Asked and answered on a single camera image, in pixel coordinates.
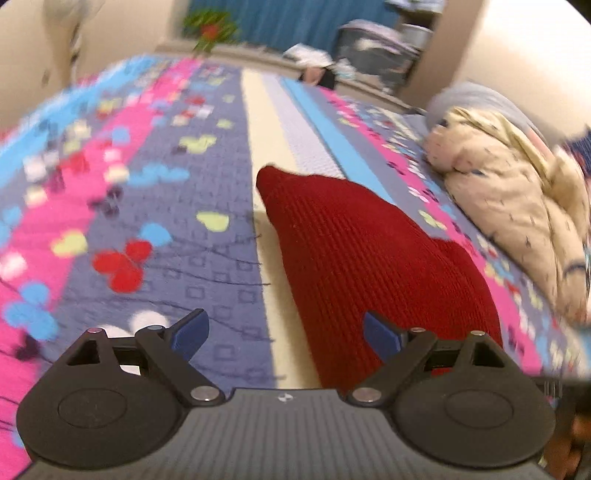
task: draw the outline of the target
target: metal screw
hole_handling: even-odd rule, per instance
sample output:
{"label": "metal screw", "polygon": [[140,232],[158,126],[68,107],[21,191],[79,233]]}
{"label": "metal screw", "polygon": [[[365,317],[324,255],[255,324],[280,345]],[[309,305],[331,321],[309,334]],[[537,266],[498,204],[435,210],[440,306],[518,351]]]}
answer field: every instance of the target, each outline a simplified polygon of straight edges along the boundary
{"label": "metal screw", "polygon": [[382,393],[375,388],[361,387],[353,390],[353,398],[361,403],[374,403],[382,398]]}
{"label": "metal screw", "polygon": [[220,396],[220,391],[216,387],[202,385],[192,389],[191,396],[199,401],[213,401]]}

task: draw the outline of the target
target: pink stripe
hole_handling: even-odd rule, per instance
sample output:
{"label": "pink stripe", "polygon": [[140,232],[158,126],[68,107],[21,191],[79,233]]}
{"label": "pink stripe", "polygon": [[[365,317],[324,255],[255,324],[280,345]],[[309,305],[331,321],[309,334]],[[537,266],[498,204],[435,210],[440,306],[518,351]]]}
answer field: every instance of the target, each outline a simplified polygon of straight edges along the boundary
{"label": "pink stripe", "polygon": [[[151,102],[169,100],[171,94],[180,91],[180,83],[190,78],[199,66],[200,62],[196,60],[179,61],[157,83],[145,90],[145,98],[149,96]],[[19,288],[28,281],[47,285],[51,292],[49,310],[57,304],[74,262],[74,258],[56,257],[49,245],[62,232],[72,229],[87,232],[95,217],[95,213],[88,208],[87,201],[104,197],[109,187],[105,173],[112,164],[104,161],[104,147],[101,142],[114,128],[127,128],[131,142],[117,147],[121,151],[121,161],[118,164],[130,162],[152,131],[156,111],[150,107],[150,103],[140,101],[134,106],[125,107],[100,133],[94,134],[93,139],[83,148],[90,171],[77,177],[70,170],[65,170],[63,176],[67,193],[48,193],[48,200],[37,208],[27,210],[22,222],[12,233],[11,242],[5,252],[20,253],[27,262],[28,270],[11,284],[14,288]],[[10,302],[18,300],[20,295],[17,292],[0,284],[0,312]],[[11,352],[20,343],[20,330],[0,322],[0,348]],[[37,380],[36,364],[3,356],[2,367],[1,395],[20,402]],[[0,419],[14,422],[16,409],[16,405],[0,399]],[[28,462],[24,450],[13,445],[10,433],[0,432],[0,480],[13,478]]]}
{"label": "pink stripe", "polygon": [[[380,142],[374,138],[370,134],[369,128],[357,117],[355,112],[348,106],[347,102],[330,90],[320,90],[324,92],[330,101],[335,102],[335,105],[337,105],[341,111],[349,115],[347,120],[357,126],[357,130],[363,134],[363,136],[365,136],[366,139],[383,155],[385,161],[393,162],[399,168],[408,171],[407,159],[403,155],[385,148],[383,142]],[[404,181],[409,187],[415,188],[419,192],[422,192],[426,188],[423,181],[417,175],[405,175]],[[463,235],[456,232],[456,228],[453,226],[450,216],[441,210],[437,203],[428,202],[425,204],[425,207],[425,210],[428,211],[428,213],[435,220],[441,222],[447,227],[447,234],[450,239],[465,247],[465,238]],[[476,253],[476,255],[474,255],[474,252],[470,252],[468,249],[466,250],[472,257],[472,260],[478,269],[481,272],[484,272],[486,259],[484,259],[480,253]],[[491,291],[491,295],[495,302],[501,322],[505,326],[511,325],[514,328],[516,340],[519,341],[524,347],[524,354],[521,358],[521,368],[527,373],[538,374],[542,367],[540,354],[537,352],[534,342],[529,336],[522,332],[521,328],[519,327],[519,311],[510,292],[496,283],[494,279],[484,275],[484,273],[482,276],[485,278],[486,283]]]}

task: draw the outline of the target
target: gray pillow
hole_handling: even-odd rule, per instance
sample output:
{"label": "gray pillow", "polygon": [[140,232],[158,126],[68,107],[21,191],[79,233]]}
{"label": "gray pillow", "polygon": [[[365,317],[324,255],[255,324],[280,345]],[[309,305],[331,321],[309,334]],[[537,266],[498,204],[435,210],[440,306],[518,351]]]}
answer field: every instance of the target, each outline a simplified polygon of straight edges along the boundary
{"label": "gray pillow", "polygon": [[472,82],[463,82],[446,88],[432,98],[427,106],[427,128],[431,131],[454,107],[493,110],[501,113],[523,132],[532,128],[542,139],[534,123],[508,98],[499,92]]}

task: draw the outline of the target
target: storage bin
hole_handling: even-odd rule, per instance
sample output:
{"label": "storage bin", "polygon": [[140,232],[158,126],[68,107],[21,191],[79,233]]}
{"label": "storage bin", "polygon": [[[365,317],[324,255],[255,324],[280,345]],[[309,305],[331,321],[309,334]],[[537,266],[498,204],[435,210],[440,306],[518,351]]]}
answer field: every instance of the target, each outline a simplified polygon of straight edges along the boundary
{"label": "storage bin", "polygon": [[401,32],[403,42],[416,48],[417,50],[424,49],[433,35],[433,30],[407,23],[402,25]]}
{"label": "storage bin", "polygon": [[343,25],[335,60],[347,59],[359,73],[377,75],[390,88],[401,85],[418,51],[401,41],[401,33],[384,25],[353,20]]}

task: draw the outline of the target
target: colorful quilt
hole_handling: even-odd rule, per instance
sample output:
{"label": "colorful quilt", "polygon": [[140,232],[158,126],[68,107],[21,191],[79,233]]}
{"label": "colorful quilt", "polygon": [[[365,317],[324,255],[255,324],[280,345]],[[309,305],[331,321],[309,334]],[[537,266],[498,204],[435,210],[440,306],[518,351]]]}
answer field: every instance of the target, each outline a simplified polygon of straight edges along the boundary
{"label": "colorful quilt", "polygon": [[254,188],[268,163],[363,184],[459,242],[511,356],[587,373],[582,337],[448,199],[403,116],[272,74],[137,57],[45,103],[0,147],[0,479],[28,463],[19,402],[89,327],[128,336],[201,307],[210,338],[191,364],[225,391],[318,385]]}

